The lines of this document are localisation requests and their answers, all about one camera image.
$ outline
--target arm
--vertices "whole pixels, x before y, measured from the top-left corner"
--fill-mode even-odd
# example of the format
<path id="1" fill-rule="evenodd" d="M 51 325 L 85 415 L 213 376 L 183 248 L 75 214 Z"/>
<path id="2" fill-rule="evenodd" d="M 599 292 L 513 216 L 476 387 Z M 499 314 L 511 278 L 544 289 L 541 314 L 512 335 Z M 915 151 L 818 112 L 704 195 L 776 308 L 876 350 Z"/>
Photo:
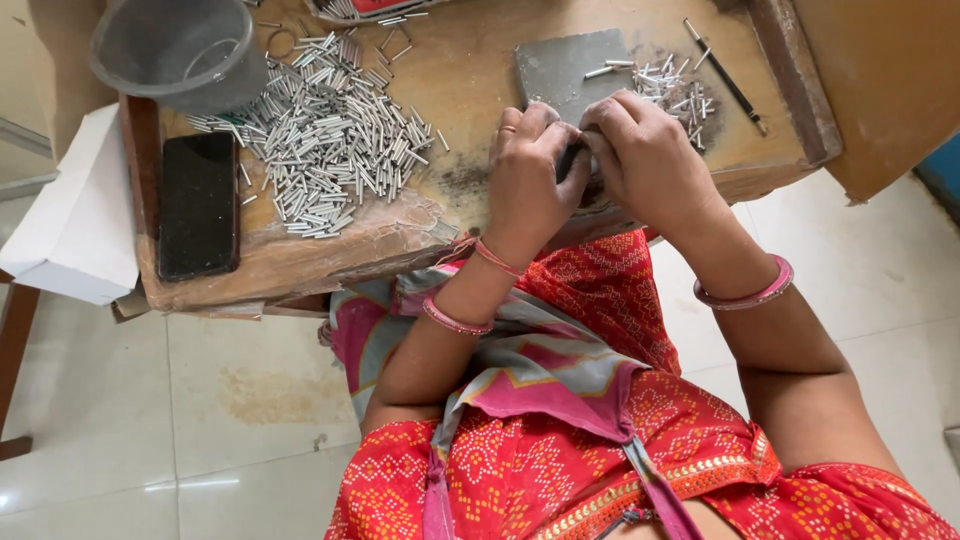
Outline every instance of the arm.
<path id="1" fill-rule="evenodd" d="M 678 122 L 624 91 L 591 106 L 581 127 L 612 198 L 663 234 L 710 296 L 742 298 L 774 281 L 776 263 L 736 221 Z M 796 286 L 715 316 L 751 417 L 786 471 L 847 461 L 900 474 L 850 366 Z"/>
<path id="2" fill-rule="evenodd" d="M 514 268 L 525 268 L 576 209 L 589 180 L 590 155 L 578 154 L 556 184 L 554 163 L 579 132 L 543 104 L 525 113 L 507 109 L 491 145 L 491 223 L 487 247 Z M 484 326 L 514 278 L 479 254 L 434 298 L 437 309 L 469 326 Z M 361 422 L 364 435 L 392 422 L 439 419 L 447 397 L 463 384 L 477 336 L 461 334 L 422 315 L 388 361 Z"/>

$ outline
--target white cardboard box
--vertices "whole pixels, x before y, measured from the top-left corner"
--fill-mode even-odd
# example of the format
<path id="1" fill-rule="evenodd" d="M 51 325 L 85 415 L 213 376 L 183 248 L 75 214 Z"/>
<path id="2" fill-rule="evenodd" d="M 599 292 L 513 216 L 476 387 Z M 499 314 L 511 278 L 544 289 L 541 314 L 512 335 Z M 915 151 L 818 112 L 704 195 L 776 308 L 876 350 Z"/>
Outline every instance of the white cardboard box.
<path id="1" fill-rule="evenodd" d="M 49 183 L 0 250 L 14 282 L 105 306 L 136 285 L 133 203 L 119 106 L 84 117 Z"/>

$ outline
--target red bandhani print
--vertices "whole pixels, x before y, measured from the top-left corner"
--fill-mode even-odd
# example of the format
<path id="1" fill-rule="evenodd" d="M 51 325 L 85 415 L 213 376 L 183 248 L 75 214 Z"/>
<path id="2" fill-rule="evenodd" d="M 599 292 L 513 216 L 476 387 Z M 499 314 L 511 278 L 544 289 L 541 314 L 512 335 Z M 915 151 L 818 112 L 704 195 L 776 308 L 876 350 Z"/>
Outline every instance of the red bandhani print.
<path id="1" fill-rule="evenodd" d="M 784 476 L 758 426 L 680 379 L 642 233 L 561 250 L 517 286 L 655 366 L 631 378 L 627 412 L 637 437 L 681 499 L 702 498 L 744 538 L 960 540 L 889 473 L 831 463 Z M 338 331 L 359 343 L 372 331 L 337 318 Z M 436 426 L 402 422 L 367 435 L 344 474 L 327 539 L 422 538 Z M 445 476 L 463 540 L 592 540 L 631 506 L 650 507 L 620 445 L 539 413 L 494 418 L 468 407 Z"/>

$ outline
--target black pencil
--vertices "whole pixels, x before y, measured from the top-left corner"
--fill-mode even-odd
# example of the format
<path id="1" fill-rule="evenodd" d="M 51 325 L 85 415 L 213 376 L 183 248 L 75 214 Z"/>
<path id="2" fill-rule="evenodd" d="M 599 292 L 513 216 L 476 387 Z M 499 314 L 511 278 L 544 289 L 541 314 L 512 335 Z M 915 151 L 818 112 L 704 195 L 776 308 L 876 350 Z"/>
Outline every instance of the black pencil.
<path id="1" fill-rule="evenodd" d="M 720 74 L 720 78 L 723 79 L 727 88 L 733 92 L 733 98 L 736 99 L 736 102 L 740 104 L 740 108 L 747 113 L 747 116 L 756 124 L 756 128 L 760 130 L 760 134 L 767 136 L 767 129 L 763 126 L 763 122 L 760 121 L 760 115 L 754 110 L 754 106 L 750 105 L 750 102 L 747 101 L 747 97 L 743 95 L 743 92 L 740 91 L 740 88 L 736 87 L 736 84 L 733 82 L 733 79 L 730 78 L 730 75 L 727 74 L 727 70 L 720 65 L 720 61 L 713 56 L 713 52 L 710 51 L 710 48 L 707 47 L 707 44 L 704 43 L 703 39 L 697 34 L 696 30 L 693 30 L 693 26 L 690 25 L 689 19 L 684 19 L 684 24 L 686 25 L 687 30 L 693 35 L 693 38 L 697 41 L 697 45 L 700 45 L 700 50 L 704 51 L 707 55 L 707 60 L 713 64 L 713 68 L 717 70 L 717 73 Z"/>

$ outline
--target red thread bracelet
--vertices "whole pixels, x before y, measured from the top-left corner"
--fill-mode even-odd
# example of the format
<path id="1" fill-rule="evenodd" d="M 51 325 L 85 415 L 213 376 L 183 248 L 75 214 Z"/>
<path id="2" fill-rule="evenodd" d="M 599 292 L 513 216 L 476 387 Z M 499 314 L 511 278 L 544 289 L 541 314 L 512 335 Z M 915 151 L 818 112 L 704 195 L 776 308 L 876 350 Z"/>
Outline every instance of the red thread bracelet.
<path id="1" fill-rule="evenodd" d="M 790 286 L 790 283 L 793 282 L 793 266 L 790 266 L 790 263 L 779 255 L 770 254 L 770 257 L 774 258 L 777 262 L 777 266 L 780 268 L 780 274 L 769 287 L 761 290 L 757 294 L 735 300 L 717 300 L 716 298 L 711 298 L 704 290 L 704 287 L 700 285 L 700 280 L 697 280 L 693 283 L 693 295 L 696 296 L 700 302 L 721 311 L 747 309 L 748 307 L 756 307 L 760 304 L 770 302 L 783 294 L 786 288 Z"/>
<path id="2" fill-rule="evenodd" d="M 493 330 L 493 321 L 490 321 L 487 326 L 483 327 L 474 327 L 454 321 L 450 317 L 447 317 L 442 311 L 437 309 L 437 306 L 434 305 L 432 298 L 427 298 L 423 301 L 423 312 L 426 313 L 428 317 L 433 319 L 435 323 L 457 333 L 464 333 L 467 335 L 483 335 L 485 333 L 490 333 L 490 331 Z"/>
<path id="3" fill-rule="evenodd" d="M 488 248 L 488 247 L 483 243 L 483 240 L 481 240 L 480 238 L 477 238 L 477 241 L 476 241 L 475 246 L 476 246 L 476 250 L 477 250 L 477 253 L 478 253 L 478 254 L 480 254 L 481 256 L 483 256 L 483 258 L 485 258 L 486 260 L 488 260 L 488 261 L 492 262 L 493 264 L 497 265 L 497 266 L 498 266 L 501 270 L 503 270 L 504 272 L 507 272 L 508 274 L 510 274 L 511 276 L 513 276 L 513 277 L 515 277 L 515 278 L 519 278 L 519 277 L 523 276 L 523 271 L 522 271 L 522 270 L 517 270 L 517 269 L 515 269 L 513 266 L 511 266 L 511 265 L 507 264 L 506 262 L 504 262 L 503 260 L 500 260 L 500 257 L 497 257 L 496 255 L 494 255 L 493 252 L 490 251 L 490 248 Z"/>

